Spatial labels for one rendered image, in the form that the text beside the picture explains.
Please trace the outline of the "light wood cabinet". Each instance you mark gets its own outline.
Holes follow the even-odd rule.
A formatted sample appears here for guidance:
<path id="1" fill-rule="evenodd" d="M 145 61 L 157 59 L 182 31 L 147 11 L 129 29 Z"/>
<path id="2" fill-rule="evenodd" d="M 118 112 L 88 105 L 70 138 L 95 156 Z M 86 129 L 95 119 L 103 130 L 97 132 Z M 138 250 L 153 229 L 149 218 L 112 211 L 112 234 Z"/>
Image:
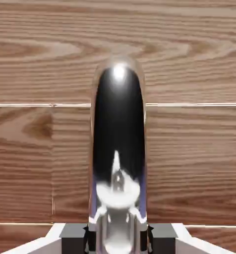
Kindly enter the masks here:
<path id="1" fill-rule="evenodd" d="M 87 103 L 0 104 L 0 223 L 53 224 L 53 108 Z M 236 103 L 147 103 L 164 107 Z"/>

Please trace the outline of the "light wood cabinet door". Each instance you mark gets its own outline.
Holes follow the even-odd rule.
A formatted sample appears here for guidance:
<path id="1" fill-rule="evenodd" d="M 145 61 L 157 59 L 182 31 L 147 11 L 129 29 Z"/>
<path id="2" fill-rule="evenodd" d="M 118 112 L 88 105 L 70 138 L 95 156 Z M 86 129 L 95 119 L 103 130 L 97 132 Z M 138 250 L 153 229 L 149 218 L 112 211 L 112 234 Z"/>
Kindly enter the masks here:
<path id="1" fill-rule="evenodd" d="M 53 220 L 86 222 L 88 106 L 53 108 Z M 236 225 L 236 106 L 147 109 L 149 222 Z"/>
<path id="2" fill-rule="evenodd" d="M 236 0 L 0 0 L 0 104 L 87 103 L 112 55 L 147 103 L 236 103 Z"/>
<path id="3" fill-rule="evenodd" d="M 0 253 L 44 237 L 52 224 L 0 223 Z M 187 225 L 193 237 L 236 253 L 236 226 Z"/>

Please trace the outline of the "curved shiny metal handle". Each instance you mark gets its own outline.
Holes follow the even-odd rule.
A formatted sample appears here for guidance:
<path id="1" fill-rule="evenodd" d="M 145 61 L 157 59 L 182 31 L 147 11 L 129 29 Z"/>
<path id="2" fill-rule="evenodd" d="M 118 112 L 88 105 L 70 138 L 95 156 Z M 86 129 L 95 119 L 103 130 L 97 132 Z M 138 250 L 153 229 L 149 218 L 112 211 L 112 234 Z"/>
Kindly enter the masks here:
<path id="1" fill-rule="evenodd" d="M 148 254 L 144 74 L 126 57 L 93 79 L 87 240 L 89 254 Z"/>

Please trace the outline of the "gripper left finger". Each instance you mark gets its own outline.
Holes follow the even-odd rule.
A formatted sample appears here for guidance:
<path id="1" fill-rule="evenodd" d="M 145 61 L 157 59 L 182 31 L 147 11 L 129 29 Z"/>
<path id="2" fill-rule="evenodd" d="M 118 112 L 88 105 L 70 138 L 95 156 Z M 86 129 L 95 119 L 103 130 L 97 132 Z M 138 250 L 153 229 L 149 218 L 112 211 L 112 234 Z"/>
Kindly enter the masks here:
<path id="1" fill-rule="evenodd" d="M 88 249 L 86 225 L 55 223 L 46 236 L 1 254 L 96 254 Z"/>

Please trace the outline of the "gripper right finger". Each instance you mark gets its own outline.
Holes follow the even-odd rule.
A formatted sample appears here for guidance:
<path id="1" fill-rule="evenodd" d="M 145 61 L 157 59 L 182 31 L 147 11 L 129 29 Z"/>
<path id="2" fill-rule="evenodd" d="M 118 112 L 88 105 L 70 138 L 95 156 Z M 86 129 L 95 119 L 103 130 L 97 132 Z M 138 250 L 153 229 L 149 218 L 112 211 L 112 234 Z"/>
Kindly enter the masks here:
<path id="1" fill-rule="evenodd" d="M 140 254 L 236 254 L 191 236 L 182 223 L 154 223 L 143 236 Z"/>

